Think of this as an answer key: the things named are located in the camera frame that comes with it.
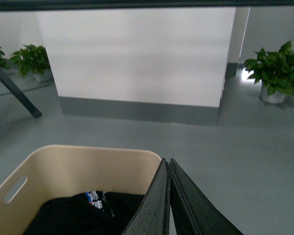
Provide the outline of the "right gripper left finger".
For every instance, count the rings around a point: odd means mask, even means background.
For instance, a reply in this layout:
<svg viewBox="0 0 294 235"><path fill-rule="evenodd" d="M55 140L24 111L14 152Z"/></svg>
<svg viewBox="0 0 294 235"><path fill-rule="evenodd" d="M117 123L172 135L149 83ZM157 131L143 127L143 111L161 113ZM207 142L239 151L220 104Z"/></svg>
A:
<svg viewBox="0 0 294 235"><path fill-rule="evenodd" d="M168 235L170 233L171 177L162 159L151 184L123 235Z"/></svg>

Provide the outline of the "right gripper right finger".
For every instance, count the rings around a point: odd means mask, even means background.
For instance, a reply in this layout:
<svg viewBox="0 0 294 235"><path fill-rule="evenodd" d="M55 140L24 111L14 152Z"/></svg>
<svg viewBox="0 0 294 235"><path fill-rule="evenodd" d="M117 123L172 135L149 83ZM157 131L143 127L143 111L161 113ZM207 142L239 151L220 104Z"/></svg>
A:
<svg viewBox="0 0 294 235"><path fill-rule="evenodd" d="M178 235L241 235L209 201L175 159L171 159L171 209Z"/></svg>

